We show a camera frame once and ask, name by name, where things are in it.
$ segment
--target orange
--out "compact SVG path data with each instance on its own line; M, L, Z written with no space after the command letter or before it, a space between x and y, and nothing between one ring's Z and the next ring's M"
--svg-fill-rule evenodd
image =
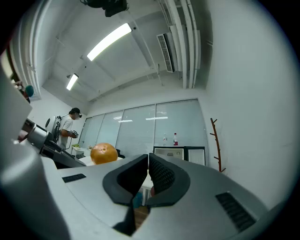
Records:
M118 152L109 143L102 142L93 147L90 158L96 165L109 163L118 159Z

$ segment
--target ceiling light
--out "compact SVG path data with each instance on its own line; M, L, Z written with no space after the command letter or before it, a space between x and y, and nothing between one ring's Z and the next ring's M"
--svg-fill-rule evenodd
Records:
M73 76L71 77L71 79L69 81L69 84L67 85L68 90L71 90L71 88L73 87L73 85L77 79L78 79L78 76L76 74L73 74Z
M154 119L168 119L168 117L146 118L146 120L154 120Z
M105 38L103 38L100 43L98 43L92 51L88 54L88 58L93 61L95 57L97 57L105 48L107 48L110 44L117 41L119 38L124 35L130 33L132 30L128 23L123 24L118 27L115 31L108 34Z
M122 120L122 121L118 121L118 122L132 122L132 120Z

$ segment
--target black cap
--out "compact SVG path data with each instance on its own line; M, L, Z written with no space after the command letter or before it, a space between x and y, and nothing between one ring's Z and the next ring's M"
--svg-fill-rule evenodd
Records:
M79 110L79 108L75 107L75 108L72 108L70 113L80 113L80 110Z

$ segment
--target person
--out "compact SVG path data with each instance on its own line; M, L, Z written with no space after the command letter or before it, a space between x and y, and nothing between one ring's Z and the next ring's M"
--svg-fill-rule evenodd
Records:
M72 108L68 115L61 118L58 145L62 149L67 148L68 137L76 138L76 135L71 133L71 128L73 120L79 120L80 115L79 108L75 107Z
M23 95L23 97L30 103L30 97L33 96L34 94L34 90L33 87L31 85L28 85L25 89L24 89L24 85L22 81L18 81L13 83L15 86L21 86L22 89L20 89L20 93Z

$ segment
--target wooden coat rack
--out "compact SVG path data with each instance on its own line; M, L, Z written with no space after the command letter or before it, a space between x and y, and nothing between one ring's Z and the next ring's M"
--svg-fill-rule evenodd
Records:
M222 170L222 165L221 165L221 152L220 152L220 145L219 145L219 140L218 140L218 135L217 135L217 132L216 132L216 126L215 126L215 122L217 121L216 120L212 120L212 118L210 119L211 123L212 123L212 128L214 129L214 133L211 133L210 135L214 135L215 136L215 140L216 140L216 143L217 143L217 154L218 154L218 157L214 157L215 159L217 159L219 162L219 172L222 173L226 168L224 168Z

